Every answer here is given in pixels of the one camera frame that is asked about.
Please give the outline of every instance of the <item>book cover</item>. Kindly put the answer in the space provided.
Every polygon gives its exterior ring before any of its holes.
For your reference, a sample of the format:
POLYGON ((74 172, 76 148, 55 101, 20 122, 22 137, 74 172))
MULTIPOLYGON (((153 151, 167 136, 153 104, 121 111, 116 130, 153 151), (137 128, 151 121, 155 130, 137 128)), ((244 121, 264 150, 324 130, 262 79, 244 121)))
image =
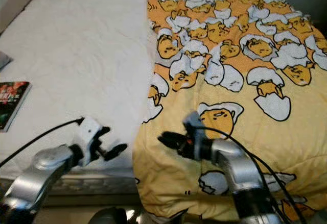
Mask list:
POLYGON ((29 82, 0 83, 0 132, 6 132, 31 89, 29 82))

